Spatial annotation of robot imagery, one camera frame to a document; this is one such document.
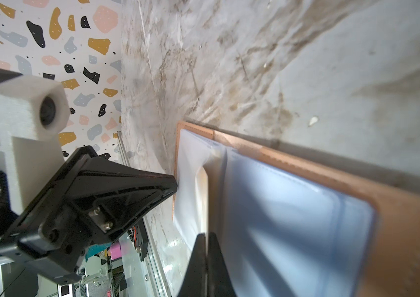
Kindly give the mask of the gold card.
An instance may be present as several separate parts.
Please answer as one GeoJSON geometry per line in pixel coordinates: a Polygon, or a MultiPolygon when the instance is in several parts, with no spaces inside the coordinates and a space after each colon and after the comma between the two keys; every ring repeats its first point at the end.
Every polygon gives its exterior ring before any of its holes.
{"type": "Polygon", "coordinates": [[[199,167],[195,177],[195,197],[198,234],[209,230],[209,180],[204,167],[199,167]]]}

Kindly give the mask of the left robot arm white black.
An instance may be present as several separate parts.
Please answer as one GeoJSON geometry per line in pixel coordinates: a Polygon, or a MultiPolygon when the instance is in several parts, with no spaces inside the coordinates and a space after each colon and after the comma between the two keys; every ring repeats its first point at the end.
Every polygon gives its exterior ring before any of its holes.
{"type": "Polygon", "coordinates": [[[70,114],[60,82],[0,69],[0,256],[59,285],[79,281],[91,245],[115,242],[178,188],[91,146],[65,158],[70,114]]]}

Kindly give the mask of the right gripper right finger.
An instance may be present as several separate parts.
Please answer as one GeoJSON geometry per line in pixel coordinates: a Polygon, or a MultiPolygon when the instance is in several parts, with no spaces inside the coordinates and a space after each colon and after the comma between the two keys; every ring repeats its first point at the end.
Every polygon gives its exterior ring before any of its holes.
{"type": "Polygon", "coordinates": [[[208,235],[207,295],[209,297],[236,297],[220,244],[215,233],[208,235]]]}

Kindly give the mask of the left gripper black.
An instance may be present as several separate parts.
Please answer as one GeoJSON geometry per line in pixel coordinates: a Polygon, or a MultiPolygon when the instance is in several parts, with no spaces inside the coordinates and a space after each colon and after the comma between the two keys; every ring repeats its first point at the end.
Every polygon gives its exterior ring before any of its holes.
{"type": "Polygon", "coordinates": [[[172,175],[79,148],[0,238],[0,256],[55,282],[80,281],[91,243],[109,243],[177,192],[172,175]]]}

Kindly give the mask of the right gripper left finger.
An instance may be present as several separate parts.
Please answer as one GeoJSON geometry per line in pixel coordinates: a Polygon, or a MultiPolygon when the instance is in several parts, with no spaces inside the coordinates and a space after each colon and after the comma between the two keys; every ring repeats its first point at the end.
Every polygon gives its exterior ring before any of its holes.
{"type": "Polygon", "coordinates": [[[207,296],[206,236],[197,235],[178,297],[207,296]]]}

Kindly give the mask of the pink leather card holder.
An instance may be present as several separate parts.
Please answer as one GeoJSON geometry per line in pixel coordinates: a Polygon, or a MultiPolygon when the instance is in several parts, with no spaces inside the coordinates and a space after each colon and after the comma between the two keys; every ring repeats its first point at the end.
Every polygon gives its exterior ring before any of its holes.
{"type": "Polygon", "coordinates": [[[420,196],[179,122],[173,223],[198,234],[195,177],[240,297],[420,297],[420,196]]]}

